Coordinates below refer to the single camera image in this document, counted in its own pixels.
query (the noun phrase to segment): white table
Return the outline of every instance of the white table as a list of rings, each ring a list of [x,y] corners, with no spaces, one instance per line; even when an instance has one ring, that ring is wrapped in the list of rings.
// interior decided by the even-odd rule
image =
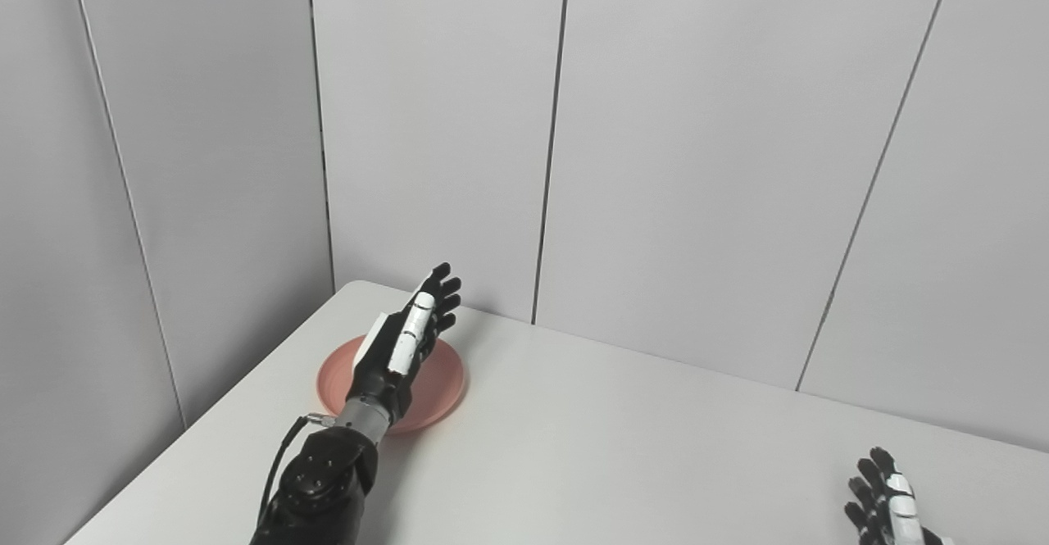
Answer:
[[[68,545],[247,544],[318,367],[405,291],[342,288]],[[440,424],[381,446],[360,545],[856,542],[841,511],[880,444],[959,545],[1045,543],[1049,455],[459,309],[469,372]],[[293,445],[290,453],[296,453]]]

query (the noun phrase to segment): robotic arm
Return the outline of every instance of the robotic arm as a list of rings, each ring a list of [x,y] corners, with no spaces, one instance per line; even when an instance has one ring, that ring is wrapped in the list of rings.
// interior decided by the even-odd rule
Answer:
[[[455,324],[457,279],[438,265],[398,313],[380,313],[357,351],[354,382],[338,418],[301,417],[282,441],[270,472],[252,545],[352,545],[364,497],[374,484],[379,440],[411,406],[411,384],[437,335]],[[311,434],[287,464],[273,500],[270,487],[280,458],[307,423]]]
[[[954,545],[921,525],[914,489],[884,449],[872,449],[871,458],[856,466],[863,477],[851,478],[849,489],[859,504],[845,504],[845,515],[860,545]]]

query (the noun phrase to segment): cable connector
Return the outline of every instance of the cable connector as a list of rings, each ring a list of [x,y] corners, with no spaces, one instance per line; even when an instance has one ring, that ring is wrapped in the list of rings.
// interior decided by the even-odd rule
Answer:
[[[306,421],[311,422],[311,424],[317,424],[320,427],[324,427],[325,429],[330,429],[331,427],[335,426],[335,416],[327,414],[317,414],[312,412],[309,414],[306,414]]]

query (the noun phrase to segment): white partition wall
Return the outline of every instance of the white partition wall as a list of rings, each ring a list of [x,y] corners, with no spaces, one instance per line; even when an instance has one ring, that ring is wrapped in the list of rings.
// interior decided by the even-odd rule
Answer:
[[[84,0],[187,421],[331,293],[309,0]]]
[[[181,429],[80,5],[0,0],[0,543],[61,543]]]
[[[537,324],[793,388],[936,0],[569,0]]]
[[[336,281],[529,320],[561,0],[314,0]]]
[[[1049,451],[1049,0],[943,0],[801,389]]]

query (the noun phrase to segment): pink plate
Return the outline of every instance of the pink plate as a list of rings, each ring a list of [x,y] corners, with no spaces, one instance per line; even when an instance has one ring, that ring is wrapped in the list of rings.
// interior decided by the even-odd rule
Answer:
[[[317,373],[317,395],[328,414],[338,415],[346,402],[346,393],[354,382],[354,357],[363,340],[364,336],[357,336],[338,347]],[[387,434],[410,433],[444,418],[458,404],[465,380],[463,361],[455,348],[438,340],[411,385],[408,413]]]

